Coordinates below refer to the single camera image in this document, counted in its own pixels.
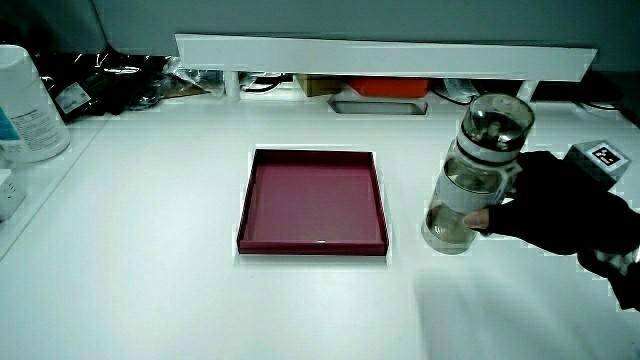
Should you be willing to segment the person's right hand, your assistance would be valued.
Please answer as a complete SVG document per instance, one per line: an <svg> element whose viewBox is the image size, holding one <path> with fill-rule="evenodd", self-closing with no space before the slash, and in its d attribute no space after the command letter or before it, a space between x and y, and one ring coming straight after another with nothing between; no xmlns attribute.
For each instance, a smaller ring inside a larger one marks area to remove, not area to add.
<svg viewBox="0 0 640 360"><path fill-rule="evenodd" d="M577 165L548 151L524 152L517 163L512 200L467 214L465 226L558 255L639 247L639 214Z"/></svg>

